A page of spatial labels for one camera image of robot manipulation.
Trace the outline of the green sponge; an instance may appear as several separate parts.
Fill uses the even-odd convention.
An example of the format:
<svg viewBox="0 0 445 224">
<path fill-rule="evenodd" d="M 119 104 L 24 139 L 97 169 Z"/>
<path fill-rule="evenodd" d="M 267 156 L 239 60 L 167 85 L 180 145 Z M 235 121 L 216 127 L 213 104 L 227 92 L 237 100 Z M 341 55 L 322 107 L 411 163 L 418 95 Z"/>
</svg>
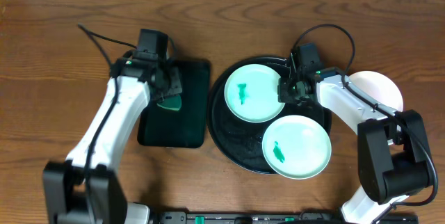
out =
<svg viewBox="0 0 445 224">
<path fill-rule="evenodd" d="M 179 111 L 182 106 L 181 95 L 161 98 L 156 104 L 158 107 L 165 110 Z"/>
</svg>

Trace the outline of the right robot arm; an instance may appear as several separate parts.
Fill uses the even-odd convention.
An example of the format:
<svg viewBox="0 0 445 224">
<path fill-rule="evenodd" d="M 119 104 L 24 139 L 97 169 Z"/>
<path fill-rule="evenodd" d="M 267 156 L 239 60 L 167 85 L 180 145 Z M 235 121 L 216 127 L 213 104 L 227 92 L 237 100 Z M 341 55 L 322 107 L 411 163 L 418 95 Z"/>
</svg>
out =
<svg viewBox="0 0 445 224">
<path fill-rule="evenodd" d="M 380 223 L 392 209 L 435 199 L 438 173 L 416 111 L 380 103 L 336 67 L 292 71 L 279 79 L 277 93 L 279 102 L 319 104 L 357 134 L 361 186 L 341 207 L 345 223 Z"/>
</svg>

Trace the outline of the white plate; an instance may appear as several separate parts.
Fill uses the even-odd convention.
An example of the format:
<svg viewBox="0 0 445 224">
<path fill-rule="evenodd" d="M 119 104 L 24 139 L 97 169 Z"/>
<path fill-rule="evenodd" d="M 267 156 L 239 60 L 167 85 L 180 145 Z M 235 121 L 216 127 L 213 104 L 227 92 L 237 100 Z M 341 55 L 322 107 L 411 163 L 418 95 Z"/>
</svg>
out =
<svg viewBox="0 0 445 224">
<path fill-rule="evenodd" d="M 385 75 L 374 71 L 361 71 L 350 75 L 349 79 L 375 100 L 397 111 L 403 110 L 403 96 L 398 86 Z"/>
</svg>

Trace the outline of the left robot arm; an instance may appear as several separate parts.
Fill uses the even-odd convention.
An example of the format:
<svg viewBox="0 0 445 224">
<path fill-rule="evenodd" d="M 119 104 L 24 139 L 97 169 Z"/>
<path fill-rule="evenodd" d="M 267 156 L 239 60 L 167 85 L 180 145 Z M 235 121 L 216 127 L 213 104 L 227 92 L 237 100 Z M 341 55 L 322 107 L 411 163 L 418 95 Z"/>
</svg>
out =
<svg viewBox="0 0 445 224">
<path fill-rule="evenodd" d="M 87 132 L 64 162 L 50 161 L 43 186 L 50 223 L 148 223 L 148 206 L 128 202 L 118 181 L 124 149 L 149 103 L 182 92 L 178 67 L 120 58 Z"/>
</svg>

